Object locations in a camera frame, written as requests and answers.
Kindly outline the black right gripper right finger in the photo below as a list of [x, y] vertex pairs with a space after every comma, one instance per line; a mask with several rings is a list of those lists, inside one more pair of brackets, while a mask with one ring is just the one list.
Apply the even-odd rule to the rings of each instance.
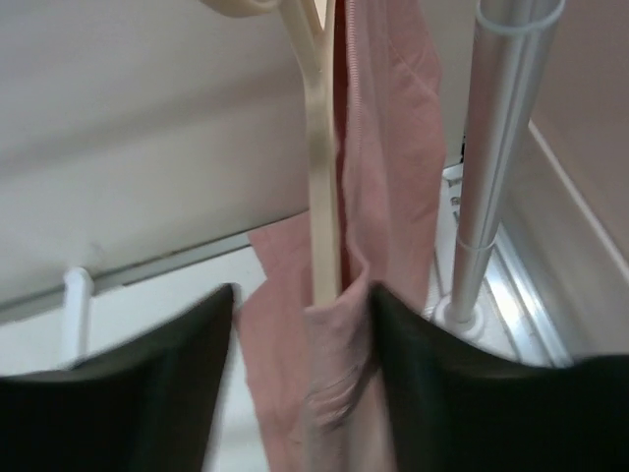
[[396, 466], [401, 471], [624, 471], [628, 359], [565, 368], [493, 355], [370, 291]]

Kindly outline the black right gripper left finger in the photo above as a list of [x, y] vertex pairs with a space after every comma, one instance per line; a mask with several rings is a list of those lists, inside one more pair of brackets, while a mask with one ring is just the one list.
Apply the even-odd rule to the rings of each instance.
[[69, 370], [1, 380], [4, 471], [201, 471], [234, 288]]

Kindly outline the beige wooden hanger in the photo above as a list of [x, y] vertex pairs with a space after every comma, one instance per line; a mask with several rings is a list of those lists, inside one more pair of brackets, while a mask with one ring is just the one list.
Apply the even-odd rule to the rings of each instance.
[[337, 137], [333, 103], [334, 1], [207, 1], [229, 18], [278, 11], [304, 84], [309, 150], [309, 204], [313, 302], [323, 306], [341, 291], [336, 180]]

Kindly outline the pink t shirt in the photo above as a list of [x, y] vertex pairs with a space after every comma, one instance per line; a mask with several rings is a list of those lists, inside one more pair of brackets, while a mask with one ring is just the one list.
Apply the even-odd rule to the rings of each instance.
[[446, 145], [440, 67], [416, 1], [336, 7], [342, 291], [313, 304], [310, 217], [249, 238], [265, 282], [236, 328], [273, 471], [391, 471], [368, 306], [381, 282], [426, 302]]

